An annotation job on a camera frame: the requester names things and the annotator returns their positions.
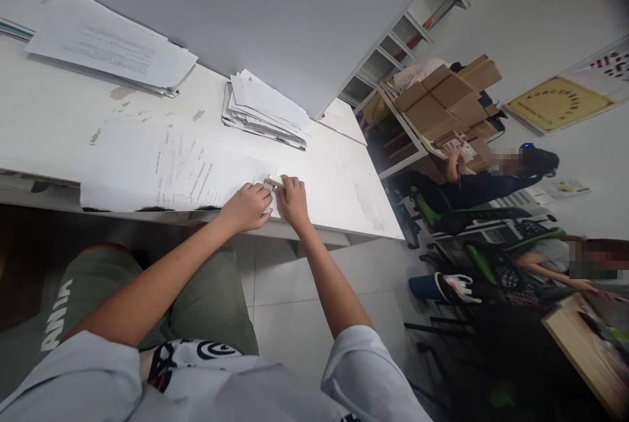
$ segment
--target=black shirt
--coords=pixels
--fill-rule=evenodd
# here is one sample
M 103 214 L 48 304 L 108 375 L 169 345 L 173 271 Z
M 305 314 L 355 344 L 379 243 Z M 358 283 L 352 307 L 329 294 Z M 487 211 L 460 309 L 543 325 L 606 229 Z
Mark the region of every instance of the black shirt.
M 461 175 L 458 183 L 439 185 L 454 209 L 471 209 L 486 202 L 509 196 L 516 191 L 534 185 L 540 178 L 500 176 L 491 174 Z

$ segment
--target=black hair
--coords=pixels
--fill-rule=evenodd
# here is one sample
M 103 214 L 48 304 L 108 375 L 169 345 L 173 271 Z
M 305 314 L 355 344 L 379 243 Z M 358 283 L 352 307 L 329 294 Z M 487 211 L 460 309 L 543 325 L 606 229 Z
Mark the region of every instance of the black hair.
M 539 149 L 533 144 L 524 144 L 522 150 L 522 167 L 530 176 L 541 179 L 543 176 L 554 176 L 559 167 L 559 157 L 553 152 Z

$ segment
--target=stapler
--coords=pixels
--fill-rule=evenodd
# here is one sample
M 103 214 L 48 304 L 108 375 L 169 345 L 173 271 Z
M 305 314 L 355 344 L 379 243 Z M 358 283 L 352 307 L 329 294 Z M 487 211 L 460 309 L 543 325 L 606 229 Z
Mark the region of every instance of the stapler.
M 282 177 L 273 173 L 269 173 L 264 181 L 273 187 L 284 187 L 284 180 L 282 180 Z

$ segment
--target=hand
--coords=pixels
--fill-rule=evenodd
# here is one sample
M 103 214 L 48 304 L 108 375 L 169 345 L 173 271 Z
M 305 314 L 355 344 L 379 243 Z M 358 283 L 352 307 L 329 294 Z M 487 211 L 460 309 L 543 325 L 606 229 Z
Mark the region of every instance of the hand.
M 246 183 L 225 203 L 218 217 L 232 234 L 259 229 L 271 217 L 270 212 L 264 211 L 272 201 L 271 190 L 262 183 Z
M 443 147 L 441 147 L 441 150 L 444 151 L 444 153 L 448 156 L 450 160 L 458 158 L 459 155 L 461 155 L 460 145 L 453 147 L 452 144 L 446 144 Z
M 280 214 L 299 233 L 303 227 L 310 225 L 308 206 L 306 205 L 306 188 L 296 176 L 293 178 L 282 175 L 284 187 L 277 189 L 277 204 Z
M 567 284 L 579 291 L 587 291 L 594 294 L 599 294 L 601 291 L 593 287 L 590 280 L 573 280 L 569 279 Z

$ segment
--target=white tiled floor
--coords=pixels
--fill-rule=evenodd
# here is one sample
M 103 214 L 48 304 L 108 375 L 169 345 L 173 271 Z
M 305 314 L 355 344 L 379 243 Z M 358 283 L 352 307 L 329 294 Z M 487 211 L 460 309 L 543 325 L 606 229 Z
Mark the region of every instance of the white tiled floor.
M 307 260 L 287 240 L 238 236 L 232 245 L 260 354 L 318 386 L 333 341 Z M 386 239 L 332 252 L 393 359 L 408 377 L 424 381 L 417 336 L 404 329 L 405 321 L 428 319 L 408 291 L 410 277 L 432 272 L 419 254 Z

